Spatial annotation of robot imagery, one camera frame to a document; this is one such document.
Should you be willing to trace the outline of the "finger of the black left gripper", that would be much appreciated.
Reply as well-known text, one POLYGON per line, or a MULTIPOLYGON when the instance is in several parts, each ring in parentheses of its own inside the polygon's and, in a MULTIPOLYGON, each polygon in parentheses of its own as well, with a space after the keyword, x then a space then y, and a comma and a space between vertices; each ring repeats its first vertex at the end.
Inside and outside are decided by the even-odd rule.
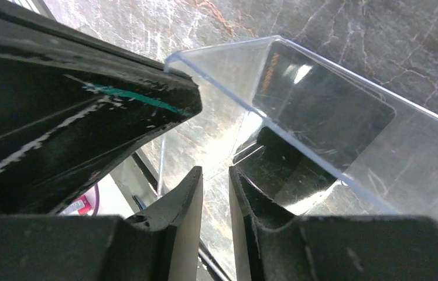
POLYGON ((187 74, 0 1, 0 214, 60 210, 202 108, 187 74))

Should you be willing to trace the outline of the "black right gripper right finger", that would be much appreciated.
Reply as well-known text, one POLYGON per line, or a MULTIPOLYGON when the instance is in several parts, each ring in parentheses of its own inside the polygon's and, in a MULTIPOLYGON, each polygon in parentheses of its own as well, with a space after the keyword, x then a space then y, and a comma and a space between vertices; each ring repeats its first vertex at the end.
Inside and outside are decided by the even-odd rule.
POLYGON ((299 216, 229 169, 238 280, 438 280, 438 222, 424 216, 299 216))

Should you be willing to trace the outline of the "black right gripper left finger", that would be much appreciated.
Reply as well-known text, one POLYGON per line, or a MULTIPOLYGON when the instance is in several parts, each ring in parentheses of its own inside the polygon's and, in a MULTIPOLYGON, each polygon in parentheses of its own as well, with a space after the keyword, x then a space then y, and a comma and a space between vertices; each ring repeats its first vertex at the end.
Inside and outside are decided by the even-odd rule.
POLYGON ((0 280, 195 280, 203 171, 118 216, 0 215, 0 280))

